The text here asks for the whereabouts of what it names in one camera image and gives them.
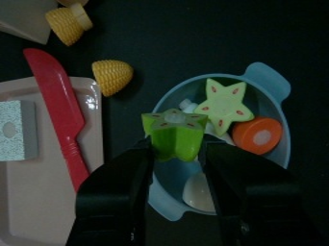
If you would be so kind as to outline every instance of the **toy knife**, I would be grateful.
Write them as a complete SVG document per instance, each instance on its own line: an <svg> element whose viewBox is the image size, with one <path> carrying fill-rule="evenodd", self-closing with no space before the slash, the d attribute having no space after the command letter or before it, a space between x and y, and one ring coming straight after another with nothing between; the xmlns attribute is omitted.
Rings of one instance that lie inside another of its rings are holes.
<svg viewBox="0 0 329 246"><path fill-rule="evenodd" d="M84 126L82 113L66 73L58 61L42 50L22 50L45 100L70 181L77 191L88 176L76 137Z"/></svg>

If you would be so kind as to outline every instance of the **blue bowl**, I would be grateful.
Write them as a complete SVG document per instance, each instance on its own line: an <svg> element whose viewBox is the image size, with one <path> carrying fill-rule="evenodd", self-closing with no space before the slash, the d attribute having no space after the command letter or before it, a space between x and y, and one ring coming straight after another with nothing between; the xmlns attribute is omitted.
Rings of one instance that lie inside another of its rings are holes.
<svg viewBox="0 0 329 246"><path fill-rule="evenodd" d="M196 104L201 103L205 100L205 81L208 78L224 86L239 81L247 83L243 100L246 106L254 115L275 118L282 125L279 144L263 157L286 168L290 158L290 133L280 110L280 102L288 96L290 84L280 74L262 62L252 63L240 76L214 73L183 81L161 97L152 112L177 108L180 101L185 98ZM187 211L215 215L214 212L204 212L189 207L181 200L184 183L189 176L200 170L197 161L183 162L172 159L164 163L155 163L148 203L169 221L179 220Z"/></svg>

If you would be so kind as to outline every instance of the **bowl handle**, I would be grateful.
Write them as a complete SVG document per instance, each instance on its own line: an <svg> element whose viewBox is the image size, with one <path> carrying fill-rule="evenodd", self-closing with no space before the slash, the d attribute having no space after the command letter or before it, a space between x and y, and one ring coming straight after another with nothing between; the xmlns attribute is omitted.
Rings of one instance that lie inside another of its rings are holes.
<svg viewBox="0 0 329 246"><path fill-rule="evenodd" d="M250 64L243 77L255 82L271 94L278 103L288 96L290 83L264 63L255 62Z"/></svg>

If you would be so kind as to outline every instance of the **black background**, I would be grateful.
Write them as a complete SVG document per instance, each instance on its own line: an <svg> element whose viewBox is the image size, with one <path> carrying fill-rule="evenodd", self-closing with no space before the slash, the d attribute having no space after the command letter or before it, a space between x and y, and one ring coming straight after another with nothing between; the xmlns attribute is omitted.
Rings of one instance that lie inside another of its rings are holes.
<svg viewBox="0 0 329 246"><path fill-rule="evenodd" d="M143 136L140 113L168 89L205 74L240 75L270 65L291 84L282 103L291 134L288 170L303 206L329 234L329 1L89 0L93 28L72 47L50 33L46 45L0 33L0 82L32 76L25 47L48 51L69 76L93 78L90 63L115 59L135 69L128 87L103 99L105 161ZM165 221L148 208L147 245L218 245L214 217Z"/></svg>

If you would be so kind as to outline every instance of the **toy food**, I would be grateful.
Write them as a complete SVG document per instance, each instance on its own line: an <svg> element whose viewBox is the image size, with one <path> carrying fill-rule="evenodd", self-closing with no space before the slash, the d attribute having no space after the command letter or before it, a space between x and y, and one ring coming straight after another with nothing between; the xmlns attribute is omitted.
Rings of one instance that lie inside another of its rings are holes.
<svg viewBox="0 0 329 246"><path fill-rule="evenodd" d="M90 68L104 96L117 93L132 79L133 69L124 61L96 61Z"/></svg>
<svg viewBox="0 0 329 246"><path fill-rule="evenodd" d="M92 28L92 22L80 3L70 5L69 8L57 8L46 12L46 21L66 46L70 46L80 39L82 32Z"/></svg>
<svg viewBox="0 0 329 246"><path fill-rule="evenodd" d="M256 155L271 151L282 134L280 123L268 117L256 116L248 122L235 123L232 140L238 147Z"/></svg>
<svg viewBox="0 0 329 246"><path fill-rule="evenodd" d="M161 113L143 113L141 119L156 158L160 161L171 158L192 161L199 152L208 117L169 109Z"/></svg>
<svg viewBox="0 0 329 246"><path fill-rule="evenodd" d="M242 103L246 86L244 82L223 86L215 80L207 79L207 100L196 107L193 112L208 116L218 136L226 133L232 121L252 119L252 113Z"/></svg>

